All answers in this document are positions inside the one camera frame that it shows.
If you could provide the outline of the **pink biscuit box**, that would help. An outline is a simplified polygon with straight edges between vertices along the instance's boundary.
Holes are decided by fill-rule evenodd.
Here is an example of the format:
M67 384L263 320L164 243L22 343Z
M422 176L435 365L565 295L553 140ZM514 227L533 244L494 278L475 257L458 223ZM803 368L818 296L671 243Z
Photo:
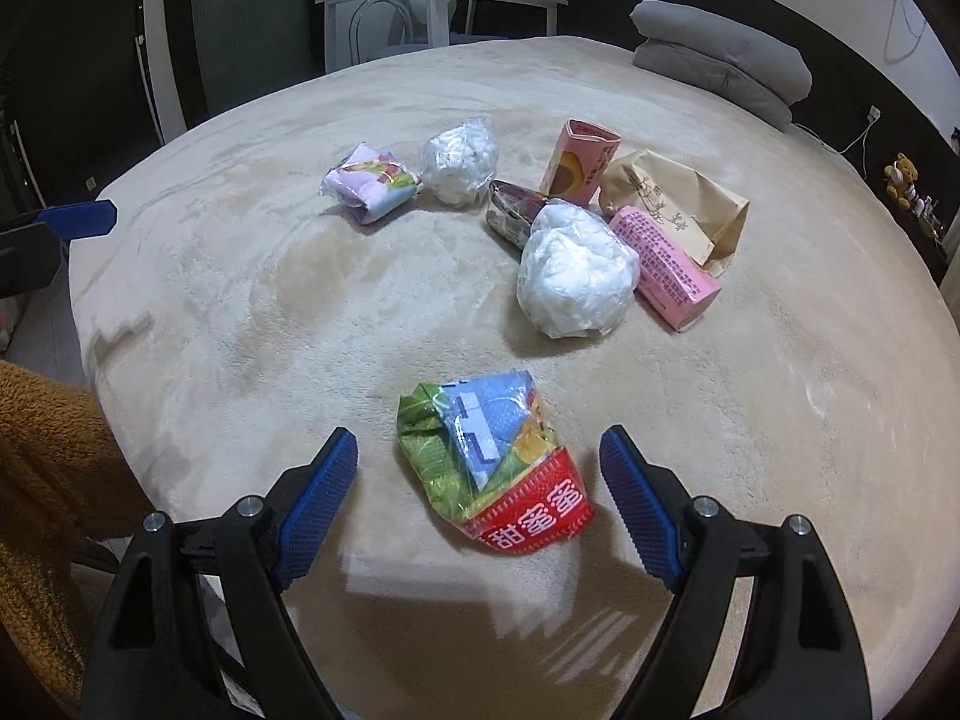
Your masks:
M636 291L659 317L675 332L685 332L700 320L721 292L719 281L704 273L646 211L624 206L610 229L640 257Z

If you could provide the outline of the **green red snack bag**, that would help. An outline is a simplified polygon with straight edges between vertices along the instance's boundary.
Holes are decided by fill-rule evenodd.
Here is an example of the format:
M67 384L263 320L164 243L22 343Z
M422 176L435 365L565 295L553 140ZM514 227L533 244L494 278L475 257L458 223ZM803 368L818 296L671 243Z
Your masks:
M490 550L534 553L594 517L529 372L420 383L398 400L395 426L433 511Z

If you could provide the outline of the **brown fleece garment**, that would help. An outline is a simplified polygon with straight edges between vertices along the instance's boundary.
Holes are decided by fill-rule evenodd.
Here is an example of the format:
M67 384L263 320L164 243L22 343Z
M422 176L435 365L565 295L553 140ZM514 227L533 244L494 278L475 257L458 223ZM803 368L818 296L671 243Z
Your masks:
M71 561L151 511L96 397L3 362L2 628L71 718L94 635Z

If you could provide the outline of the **large crumpled white plastic ball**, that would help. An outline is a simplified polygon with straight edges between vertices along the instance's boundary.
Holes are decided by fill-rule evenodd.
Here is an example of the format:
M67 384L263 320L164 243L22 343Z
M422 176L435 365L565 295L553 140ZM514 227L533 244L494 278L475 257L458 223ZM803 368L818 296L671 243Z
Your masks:
M640 282L640 255L592 211L551 200L535 216L517 270L516 299L552 340L605 337Z

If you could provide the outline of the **dark glass door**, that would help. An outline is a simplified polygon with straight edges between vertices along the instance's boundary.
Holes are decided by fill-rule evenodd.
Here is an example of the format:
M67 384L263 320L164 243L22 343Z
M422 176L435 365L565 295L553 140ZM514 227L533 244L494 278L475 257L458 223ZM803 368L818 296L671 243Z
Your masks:
M325 71L316 0L161 0L181 133Z

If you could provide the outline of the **beige plush bed blanket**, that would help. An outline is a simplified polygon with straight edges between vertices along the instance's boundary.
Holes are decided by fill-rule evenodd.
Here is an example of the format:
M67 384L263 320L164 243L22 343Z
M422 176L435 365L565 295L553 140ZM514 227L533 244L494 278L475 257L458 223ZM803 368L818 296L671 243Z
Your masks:
M482 216L430 202L356 226L320 188L369 143L413 161L470 117L537 184L569 119L747 200L715 304L670 332L642 304L552 340ZM116 227L70 252L86 375L160 509L213 517L311 460L358 476L286 597L335 699L366 718L602 718L669 593L599 478L620 424L737 517L812 520L848 598L872 706L911 688L958 606L958 332L856 171L711 94L578 37L379 60L265 96L110 184ZM421 382L524 369L596 509L578 538L501 556L434 515L395 442Z

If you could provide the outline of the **pastel purple snack wrapper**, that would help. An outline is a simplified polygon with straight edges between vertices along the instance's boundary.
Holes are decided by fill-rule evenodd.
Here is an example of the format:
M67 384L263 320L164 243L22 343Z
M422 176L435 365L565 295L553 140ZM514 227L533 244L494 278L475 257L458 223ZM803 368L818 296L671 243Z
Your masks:
M381 221L420 192L420 177L390 151L361 142L325 172L322 192L331 195L361 226Z

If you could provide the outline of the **brown paper bag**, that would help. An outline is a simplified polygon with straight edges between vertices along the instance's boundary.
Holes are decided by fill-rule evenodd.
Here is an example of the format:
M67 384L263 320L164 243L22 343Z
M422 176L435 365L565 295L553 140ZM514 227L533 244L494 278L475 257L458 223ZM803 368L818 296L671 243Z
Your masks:
M750 203L693 167L641 149L610 163L599 206L608 220L624 206L646 211L701 270L719 278L736 253Z

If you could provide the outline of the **white metal chair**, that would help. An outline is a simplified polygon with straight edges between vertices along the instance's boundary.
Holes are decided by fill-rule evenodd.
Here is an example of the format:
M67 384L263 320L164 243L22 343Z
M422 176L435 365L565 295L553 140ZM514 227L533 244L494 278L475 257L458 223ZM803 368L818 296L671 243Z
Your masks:
M381 59L416 39L418 21L410 0L363 0L348 20L348 55L353 65Z

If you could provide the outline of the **dark maroon foil snack packet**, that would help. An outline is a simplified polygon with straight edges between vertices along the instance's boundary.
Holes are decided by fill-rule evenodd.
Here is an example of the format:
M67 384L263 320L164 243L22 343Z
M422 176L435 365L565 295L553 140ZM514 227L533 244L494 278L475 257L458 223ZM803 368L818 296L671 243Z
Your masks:
M547 195L506 181L491 181L485 221L503 241L523 250L532 223L548 203Z

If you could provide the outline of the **small crumpled white plastic ball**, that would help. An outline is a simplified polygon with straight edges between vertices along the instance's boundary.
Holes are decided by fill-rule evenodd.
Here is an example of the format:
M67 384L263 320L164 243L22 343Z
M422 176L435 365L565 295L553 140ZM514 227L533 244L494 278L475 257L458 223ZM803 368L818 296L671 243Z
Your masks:
M483 117L472 117L430 138L420 154L420 182L449 208L478 208L498 166L498 143Z

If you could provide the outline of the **upright pink biscuit carton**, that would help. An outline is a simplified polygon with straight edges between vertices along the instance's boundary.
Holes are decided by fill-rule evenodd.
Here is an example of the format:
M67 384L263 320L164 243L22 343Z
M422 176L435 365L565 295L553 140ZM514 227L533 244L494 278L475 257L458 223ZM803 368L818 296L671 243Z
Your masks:
M539 192L586 208L622 138L600 125L568 119L556 138Z

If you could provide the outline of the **brown teddy bear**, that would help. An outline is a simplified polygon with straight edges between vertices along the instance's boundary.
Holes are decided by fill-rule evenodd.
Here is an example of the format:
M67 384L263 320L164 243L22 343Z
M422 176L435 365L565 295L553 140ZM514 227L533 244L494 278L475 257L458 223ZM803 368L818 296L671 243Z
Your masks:
M916 202L918 169L905 153L898 153L892 164L884 167L885 192L903 211L913 210Z

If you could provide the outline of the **lower grey pillow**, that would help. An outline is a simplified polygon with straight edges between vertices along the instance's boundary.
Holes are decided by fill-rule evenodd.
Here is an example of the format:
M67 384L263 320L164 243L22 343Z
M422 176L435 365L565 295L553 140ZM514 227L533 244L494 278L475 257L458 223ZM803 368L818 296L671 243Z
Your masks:
M793 123L791 109L771 89L745 71L688 47L646 41L636 47L633 64L716 94L781 132Z

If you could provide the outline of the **grey pillow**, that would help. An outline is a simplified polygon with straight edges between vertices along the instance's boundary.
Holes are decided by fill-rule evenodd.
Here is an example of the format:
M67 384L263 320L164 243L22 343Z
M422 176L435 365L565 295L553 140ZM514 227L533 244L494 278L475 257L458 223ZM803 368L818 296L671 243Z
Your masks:
M636 47L633 64L716 94L781 132L793 123L791 109L771 89L745 71L688 47L646 41Z
M630 18L641 36L727 62L786 104L799 103L811 93L814 78L799 50L759 29L712 11L662 0L641 0Z

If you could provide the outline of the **black headboard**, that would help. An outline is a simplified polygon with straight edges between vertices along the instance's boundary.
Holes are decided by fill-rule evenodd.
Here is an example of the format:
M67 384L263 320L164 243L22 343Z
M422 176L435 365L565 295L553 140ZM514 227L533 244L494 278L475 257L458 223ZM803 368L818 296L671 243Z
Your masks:
M563 0L558 26L633 50L647 67L748 75L778 115L832 146L907 233L935 281L958 211L958 156L882 71L775 0Z

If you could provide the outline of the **upper grey pillow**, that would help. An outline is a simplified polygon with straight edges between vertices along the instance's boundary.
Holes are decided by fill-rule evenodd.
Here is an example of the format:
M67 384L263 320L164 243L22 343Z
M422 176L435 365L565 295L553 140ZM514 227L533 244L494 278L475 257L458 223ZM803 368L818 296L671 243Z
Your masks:
M799 50L759 29L712 11L662 0L641 0L630 18L641 36L727 62L786 104L799 103L811 93L814 78Z

